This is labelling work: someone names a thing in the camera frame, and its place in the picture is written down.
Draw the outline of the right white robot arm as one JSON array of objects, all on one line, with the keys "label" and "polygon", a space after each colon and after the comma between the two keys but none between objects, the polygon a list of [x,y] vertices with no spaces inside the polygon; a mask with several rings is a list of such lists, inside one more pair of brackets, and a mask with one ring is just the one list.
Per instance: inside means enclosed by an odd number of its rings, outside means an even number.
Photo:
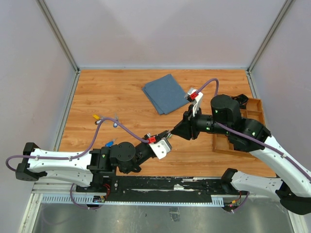
[{"label": "right white robot arm", "polygon": [[245,191],[275,199],[287,210],[306,215],[311,212],[311,173],[295,160],[259,121],[245,118],[239,102],[228,95],[210,101],[212,114],[204,115],[191,105],[172,134],[194,140],[199,133],[225,135],[234,150],[248,152],[263,161],[277,175],[275,178],[253,176],[229,168],[220,179],[225,194]]}]

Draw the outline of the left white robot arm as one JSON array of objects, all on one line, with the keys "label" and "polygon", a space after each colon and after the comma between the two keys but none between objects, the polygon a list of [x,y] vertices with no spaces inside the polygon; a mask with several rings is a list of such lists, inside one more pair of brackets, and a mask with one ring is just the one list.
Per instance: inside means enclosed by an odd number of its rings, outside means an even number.
[{"label": "left white robot arm", "polygon": [[47,151],[35,143],[27,143],[15,176],[22,181],[55,179],[99,192],[104,187],[105,177],[112,177],[117,171],[139,173],[141,164],[148,159],[163,159],[172,150],[168,141],[170,135],[170,131],[163,131],[146,135],[145,139],[150,143],[141,142],[135,146],[121,142],[87,152]]}]

